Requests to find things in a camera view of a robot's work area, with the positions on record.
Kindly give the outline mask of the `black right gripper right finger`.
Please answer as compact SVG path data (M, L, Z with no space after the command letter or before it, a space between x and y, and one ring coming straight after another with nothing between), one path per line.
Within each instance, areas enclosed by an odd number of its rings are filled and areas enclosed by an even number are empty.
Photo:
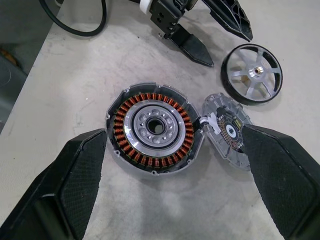
M320 238L320 165L291 136L246 124L244 152L254 182L286 240Z

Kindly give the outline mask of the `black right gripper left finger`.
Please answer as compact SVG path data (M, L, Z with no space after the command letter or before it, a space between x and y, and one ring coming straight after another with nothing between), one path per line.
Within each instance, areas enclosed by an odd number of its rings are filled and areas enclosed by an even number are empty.
M97 198L104 128L69 140L30 184L0 227L2 240L81 240Z

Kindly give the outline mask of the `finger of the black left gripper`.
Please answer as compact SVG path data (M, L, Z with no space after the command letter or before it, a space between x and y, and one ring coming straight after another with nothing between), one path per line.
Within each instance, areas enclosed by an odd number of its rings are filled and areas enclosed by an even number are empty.
M213 67L214 62L206 46L194 35L189 33L180 24L177 24L173 31L164 35L192 62Z
M251 24L237 0L203 0L210 15L229 33L248 42L253 40Z

